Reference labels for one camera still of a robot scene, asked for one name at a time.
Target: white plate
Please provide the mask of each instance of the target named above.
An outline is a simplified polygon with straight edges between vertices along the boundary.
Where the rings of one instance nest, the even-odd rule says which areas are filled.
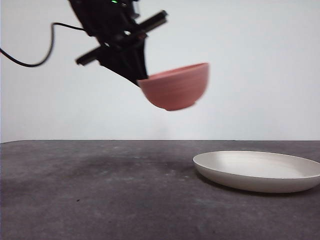
[[[320,163],[260,151],[215,151],[193,158],[206,178],[228,187],[264,193],[292,193],[320,184]]]

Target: table surface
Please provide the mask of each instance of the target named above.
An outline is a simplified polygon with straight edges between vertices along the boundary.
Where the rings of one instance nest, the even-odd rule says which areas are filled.
[[[196,172],[195,155],[228,150],[320,162],[320,141],[3,143],[2,239],[320,239],[320,185],[297,193],[257,193]]]

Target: white wall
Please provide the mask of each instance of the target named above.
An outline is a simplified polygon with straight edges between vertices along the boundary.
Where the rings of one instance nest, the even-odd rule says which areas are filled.
[[[46,139],[320,140],[319,0],[141,0],[150,32],[150,74],[198,62],[211,77],[198,103],[168,112],[97,62],[74,59],[97,46],[58,27],[38,68],[1,57],[1,141]],[[50,23],[79,26],[67,0],[1,0],[1,47],[21,61],[43,58]]]

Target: pink bowl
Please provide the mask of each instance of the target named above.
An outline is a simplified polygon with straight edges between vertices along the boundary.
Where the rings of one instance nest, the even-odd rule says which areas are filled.
[[[209,64],[198,63],[163,71],[137,82],[153,105],[173,111],[195,104],[205,92],[208,79]]]

